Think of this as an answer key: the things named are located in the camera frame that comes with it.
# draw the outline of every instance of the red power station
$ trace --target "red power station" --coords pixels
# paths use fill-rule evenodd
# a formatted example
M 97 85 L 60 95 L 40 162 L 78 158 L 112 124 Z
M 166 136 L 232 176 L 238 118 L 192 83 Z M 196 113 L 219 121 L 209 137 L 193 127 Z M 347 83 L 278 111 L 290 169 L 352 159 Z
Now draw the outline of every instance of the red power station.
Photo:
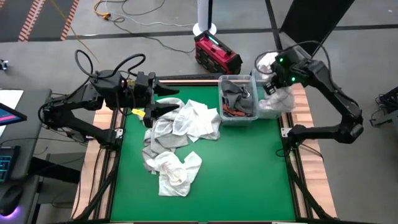
M 195 37 L 197 62 L 211 73 L 237 75 L 241 72 L 242 59 L 210 32 Z

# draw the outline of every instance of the plastic container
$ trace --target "plastic container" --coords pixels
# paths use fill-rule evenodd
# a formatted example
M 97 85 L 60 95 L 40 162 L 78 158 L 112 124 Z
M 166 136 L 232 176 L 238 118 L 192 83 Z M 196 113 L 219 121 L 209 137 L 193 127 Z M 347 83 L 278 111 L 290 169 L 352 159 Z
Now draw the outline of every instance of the plastic container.
M 253 96 L 253 116 L 251 117 L 228 117 L 223 112 L 223 97 L 221 90 L 221 82 L 229 80 L 239 86 L 250 86 L 252 88 Z M 252 121 L 258 119 L 258 96 L 256 88 L 256 79 L 250 75 L 222 75 L 218 79 L 218 99 L 220 101 L 220 116 L 223 120 L 223 125 L 227 126 L 248 126 Z

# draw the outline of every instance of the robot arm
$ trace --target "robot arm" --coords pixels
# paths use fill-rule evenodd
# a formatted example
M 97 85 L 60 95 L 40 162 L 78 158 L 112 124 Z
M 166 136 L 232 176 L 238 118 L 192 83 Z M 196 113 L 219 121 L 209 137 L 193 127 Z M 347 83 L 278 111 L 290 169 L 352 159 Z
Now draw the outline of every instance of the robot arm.
M 99 110 L 104 101 L 111 110 L 144 108 L 144 124 L 147 128 L 151 128 L 153 120 L 178 108 L 178 105 L 160 104 L 154 101 L 155 94 L 166 96 L 178 93 L 178 90 L 159 83 L 155 73 L 144 75 L 143 72 L 139 72 L 134 83 L 129 85 L 120 72 L 111 75 L 112 72 L 112 70 L 99 72 L 96 77 L 89 77 L 88 83 L 73 93 L 54 98 L 44 104 L 39 110 L 39 118 L 49 128 L 70 128 L 79 139 L 85 140 L 85 136 L 92 136 L 103 147 L 117 149 L 119 138 L 116 130 L 100 129 L 86 123 L 76 118 L 72 110 L 78 108 Z
M 299 59 L 294 49 L 288 49 L 275 57 L 271 69 L 276 75 L 264 87 L 268 94 L 273 94 L 276 88 L 295 83 L 301 83 L 303 87 L 309 85 L 318 89 L 342 116 L 340 124 L 335 126 L 306 128 L 295 125 L 288 133 L 290 147 L 297 147 L 306 139 L 334 139 L 350 144 L 363 132 L 361 109 L 333 82 L 330 71 L 323 62 Z

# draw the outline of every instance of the green table surface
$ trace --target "green table surface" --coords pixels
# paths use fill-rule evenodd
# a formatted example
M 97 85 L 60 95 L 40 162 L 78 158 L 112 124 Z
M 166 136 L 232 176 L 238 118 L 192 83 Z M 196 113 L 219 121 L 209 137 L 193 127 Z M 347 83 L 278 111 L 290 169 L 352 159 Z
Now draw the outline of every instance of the green table surface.
M 173 97 L 218 108 L 217 86 L 184 86 Z M 295 220 L 292 194 L 276 120 L 256 120 L 242 128 L 220 127 L 217 141 L 199 139 L 177 149 L 192 151 L 202 165 L 186 197 L 159 196 L 158 175 L 145 170 L 141 150 L 146 128 L 134 115 L 125 125 L 111 221 Z

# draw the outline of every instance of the white cloth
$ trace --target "white cloth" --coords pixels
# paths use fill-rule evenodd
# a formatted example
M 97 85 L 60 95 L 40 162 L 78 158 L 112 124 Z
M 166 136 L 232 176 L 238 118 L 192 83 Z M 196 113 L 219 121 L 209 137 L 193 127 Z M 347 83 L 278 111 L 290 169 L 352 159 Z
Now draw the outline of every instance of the white cloth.
M 177 98 L 164 98 L 158 100 L 158 102 L 177 104 L 180 105 L 180 107 L 161 116 L 154 123 L 153 127 L 145 132 L 142 157 L 144 158 L 145 168 L 152 172 L 153 169 L 148 165 L 147 162 L 149 159 L 154 159 L 163 152 L 175 152 L 176 148 L 187 146 L 189 144 L 188 138 L 186 136 L 172 134 L 173 121 L 178 115 L 178 112 L 180 112 L 181 108 L 184 107 L 185 104 L 183 101 Z
M 259 70 L 264 73 L 270 73 L 272 71 L 271 64 L 275 62 L 275 56 L 277 54 L 277 52 L 265 54 L 265 56 L 263 56 L 263 58 L 261 58 L 257 64 Z M 273 77 L 275 73 L 269 75 L 260 75 L 261 77 L 256 78 L 260 78 L 264 81 L 270 81 L 271 77 Z M 264 98 L 265 100 L 260 100 L 259 102 L 259 118 L 278 118 L 282 112 L 291 112 L 295 108 L 294 95 L 290 87 L 276 89 L 276 92 L 271 96 L 264 92 Z
M 172 152 L 163 152 L 148 165 L 159 172 L 160 196 L 187 196 L 201 166 L 201 158 L 191 152 L 182 164 Z
M 216 108 L 209 110 L 203 103 L 188 100 L 175 117 L 172 133 L 179 136 L 187 134 L 193 142 L 199 138 L 217 140 L 220 124 L 221 117 Z
M 217 109 L 208 109 L 207 105 L 188 100 L 185 105 L 177 98 L 164 98 L 159 103 L 178 104 L 180 107 L 161 116 L 148 129 L 144 136 L 142 157 L 147 170 L 155 174 L 149 163 L 163 152 L 175 152 L 178 147 L 187 146 L 188 138 L 196 142 L 199 138 L 217 140 L 221 117 Z

